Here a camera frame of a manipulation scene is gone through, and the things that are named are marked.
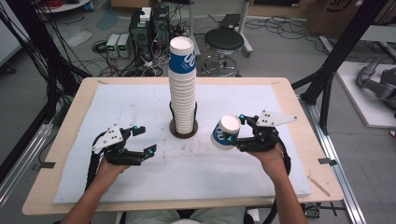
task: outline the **wooden table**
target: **wooden table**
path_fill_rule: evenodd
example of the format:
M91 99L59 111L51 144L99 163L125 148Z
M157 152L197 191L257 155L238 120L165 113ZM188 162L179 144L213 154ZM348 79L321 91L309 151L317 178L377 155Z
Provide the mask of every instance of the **wooden table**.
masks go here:
M90 108L96 88L103 84L167 84L167 77L90 77L82 82L62 127L49 151L46 161L56 162L53 169L42 169L22 208L25 215L48 215L67 213L73 203L54 204L67 155L77 138L78 129ZM312 194L300 197L301 203L334 202L343 199L343 191L332 169L319 164L325 155L312 131L308 119L287 79L282 77L198 77L197 84L216 85L271 85L279 107L285 114L296 115L298 121L288 124L291 139L307 174ZM272 203L268 198L237 198L221 200L156 201L101 203L97 211L131 211L147 209L178 209L220 207L237 205L262 205Z

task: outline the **human hand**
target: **human hand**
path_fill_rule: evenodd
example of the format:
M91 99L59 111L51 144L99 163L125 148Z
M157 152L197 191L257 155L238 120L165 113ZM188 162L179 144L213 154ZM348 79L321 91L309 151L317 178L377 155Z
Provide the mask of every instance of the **human hand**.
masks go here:
M102 158L98 171L96 172L96 177L92 181L90 188L98 190L104 194L116 181L119 174L129 167L130 165L114 165L108 163L105 158Z
M266 152L249 152L249 154L262 163L262 169L273 181L288 176L280 145L276 144L273 149Z

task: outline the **white paper sheet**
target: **white paper sheet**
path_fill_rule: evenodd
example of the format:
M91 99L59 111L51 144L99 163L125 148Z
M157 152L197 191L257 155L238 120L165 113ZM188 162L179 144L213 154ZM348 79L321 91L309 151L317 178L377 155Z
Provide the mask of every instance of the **white paper sheet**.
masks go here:
M224 114L260 115L281 112L270 86L197 85L198 132L178 139L169 131L168 85L101 85L67 158L54 203L75 203L84 191L94 138L117 123L121 128L145 126L126 148L141 151L157 144L153 158L122 173L102 202L188 200L274 196L274 187L256 158L236 148L216 149L210 134ZM286 125L278 126L292 159L290 180L297 195L311 193ZM239 136L251 136L242 126Z

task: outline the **stool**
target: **stool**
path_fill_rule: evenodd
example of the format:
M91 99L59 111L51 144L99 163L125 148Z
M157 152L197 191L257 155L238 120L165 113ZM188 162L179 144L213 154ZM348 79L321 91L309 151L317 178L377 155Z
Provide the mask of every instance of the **stool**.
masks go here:
M217 54L208 56L202 63L203 73L227 77L239 73L236 62L225 54L235 54L244 46L244 38L232 29L219 28L205 34L205 46Z

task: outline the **black robotic mount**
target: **black robotic mount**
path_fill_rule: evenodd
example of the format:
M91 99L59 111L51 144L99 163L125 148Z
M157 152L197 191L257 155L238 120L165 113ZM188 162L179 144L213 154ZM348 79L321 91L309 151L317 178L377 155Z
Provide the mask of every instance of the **black robotic mount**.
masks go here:
M143 149L143 152L129 151L125 148L126 140L131 136L137 136L145 133L145 127L134 126L130 129L118 128L115 124L114 127L109 128L106 132L100 133L93 141L93 151L100 149L98 153L104 154L109 163L115 165L133 165L139 166L142 161L147 160L154 156L157 150L157 145Z

